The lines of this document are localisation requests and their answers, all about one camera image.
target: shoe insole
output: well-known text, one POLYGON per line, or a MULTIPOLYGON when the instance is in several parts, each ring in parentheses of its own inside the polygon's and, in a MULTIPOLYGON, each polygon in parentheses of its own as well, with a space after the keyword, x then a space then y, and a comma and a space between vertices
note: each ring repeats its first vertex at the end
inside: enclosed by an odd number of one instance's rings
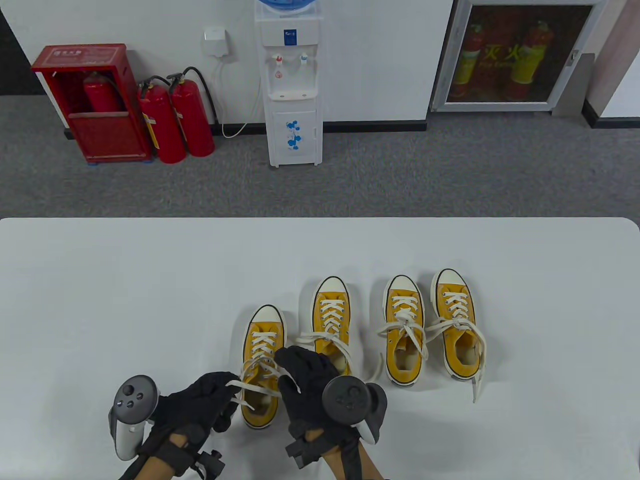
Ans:
POLYGON ((245 390, 244 400, 253 407, 254 415, 266 415, 271 406, 271 397, 251 390, 245 390))
POLYGON ((456 356, 463 365, 475 365, 478 362, 476 339, 465 332, 456 342, 456 356))
POLYGON ((394 359, 400 371, 410 372, 420 362, 420 353, 415 345, 409 342, 406 344, 406 348, 396 348, 394 359))

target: vr controller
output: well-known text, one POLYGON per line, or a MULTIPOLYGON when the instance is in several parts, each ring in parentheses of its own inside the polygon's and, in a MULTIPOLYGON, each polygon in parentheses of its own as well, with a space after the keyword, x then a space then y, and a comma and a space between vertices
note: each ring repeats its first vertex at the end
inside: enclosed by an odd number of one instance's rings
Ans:
POLYGON ((387 395, 379 385, 339 376, 324 388, 322 404, 331 420, 354 427, 368 444, 378 443, 387 412, 387 395))
POLYGON ((123 461, 133 460, 145 436, 145 424, 160 400, 156 383, 147 375, 136 375, 123 383, 109 411, 109 431, 116 455, 123 461))

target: fire extinguisher box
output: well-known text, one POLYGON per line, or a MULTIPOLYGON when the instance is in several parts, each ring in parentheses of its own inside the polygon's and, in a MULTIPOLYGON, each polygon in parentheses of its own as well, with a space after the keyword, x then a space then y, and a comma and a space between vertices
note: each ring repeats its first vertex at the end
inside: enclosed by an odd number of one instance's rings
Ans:
POLYGON ((48 46, 32 69, 44 76, 87 162, 152 159, 126 45, 48 46))

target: water dispenser cabinet door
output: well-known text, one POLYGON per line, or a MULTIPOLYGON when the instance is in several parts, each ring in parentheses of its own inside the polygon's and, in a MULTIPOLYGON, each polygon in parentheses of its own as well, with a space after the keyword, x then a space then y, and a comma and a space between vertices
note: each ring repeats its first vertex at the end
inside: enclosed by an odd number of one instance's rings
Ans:
POLYGON ((316 111, 274 113, 276 151, 282 164, 315 163, 316 111))

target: black baseboard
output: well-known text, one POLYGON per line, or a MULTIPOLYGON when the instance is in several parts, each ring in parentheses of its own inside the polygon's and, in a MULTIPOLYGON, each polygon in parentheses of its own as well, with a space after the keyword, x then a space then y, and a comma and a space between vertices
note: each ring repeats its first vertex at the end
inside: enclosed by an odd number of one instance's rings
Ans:
MULTIPOLYGON (((227 136, 235 135, 242 128, 242 124, 225 125, 227 136)), ((222 136, 222 125, 211 125, 213 136, 222 136)), ((381 132, 426 132, 426 120, 390 120, 388 122, 325 122, 324 133, 381 133, 381 132)), ((239 136, 266 135, 264 124, 248 124, 239 136)), ((68 140, 74 139, 74 134, 65 129, 68 140)))
POLYGON ((640 117, 617 116, 600 118, 588 100, 582 106, 582 116, 592 129, 640 129, 640 117))

